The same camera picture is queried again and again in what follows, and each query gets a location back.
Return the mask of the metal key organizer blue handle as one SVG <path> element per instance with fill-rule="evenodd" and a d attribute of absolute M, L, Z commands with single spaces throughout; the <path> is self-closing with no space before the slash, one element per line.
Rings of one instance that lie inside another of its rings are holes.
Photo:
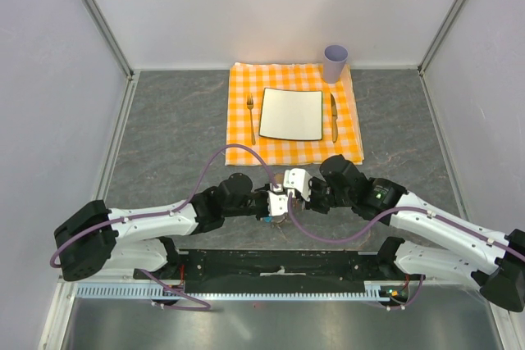
<path fill-rule="evenodd" d="M 278 185 L 278 184 L 282 185 L 283 184 L 284 173 L 278 174 L 275 177 L 275 181 L 277 182 L 277 184 L 274 184 L 274 185 Z M 288 194 L 288 202 L 289 202 L 289 198 L 291 198 L 291 206 L 293 208 L 300 209 L 300 210 L 303 209 L 303 202 L 304 202 L 304 200 L 294 198 L 294 196 L 291 195 L 291 194 Z M 289 209 L 288 209 L 288 212 L 285 215 L 283 215 L 283 216 L 277 216 L 277 217 L 270 217 L 269 216 L 269 217 L 263 218 L 263 220 L 265 222 L 267 222 L 267 223 L 270 223 L 273 227 L 278 227 L 278 226 L 282 225 L 288 219 L 288 213 L 289 213 Z"/>

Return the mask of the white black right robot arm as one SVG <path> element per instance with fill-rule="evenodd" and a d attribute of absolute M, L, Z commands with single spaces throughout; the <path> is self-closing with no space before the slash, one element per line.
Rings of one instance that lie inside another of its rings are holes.
<path fill-rule="evenodd" d="M 364 220 L 408 231 L 436 244 L 423 247 L 390 237 L 375 260 L 388 280 L 399 274 L 442 278 L 472 287 L 507 311 L 524 310 L 524 233 L 506 234 L 474 225 L 432 206 L 405 187 L 368 178 L 342 155 L 326 159 L 321 177 L 292 170 L 294 186 L 307 209 L 328 213 L 348 207 Z"/>

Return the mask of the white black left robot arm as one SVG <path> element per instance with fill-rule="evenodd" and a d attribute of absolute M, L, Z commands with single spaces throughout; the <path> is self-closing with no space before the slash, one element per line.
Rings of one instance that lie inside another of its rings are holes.
<path fill-rule="evenodd" d="M 230 217 L 267 216 L 271 187 L 255 189 L 247 175 L 235 173 L 187 201 L 166 206 L 117 209 L 93 200 L 55 229 L 57 252 L 51 265 L 68 282 L 139 269 L 173 278 L 180 259 L 171 237 L 217 230 Z"/>

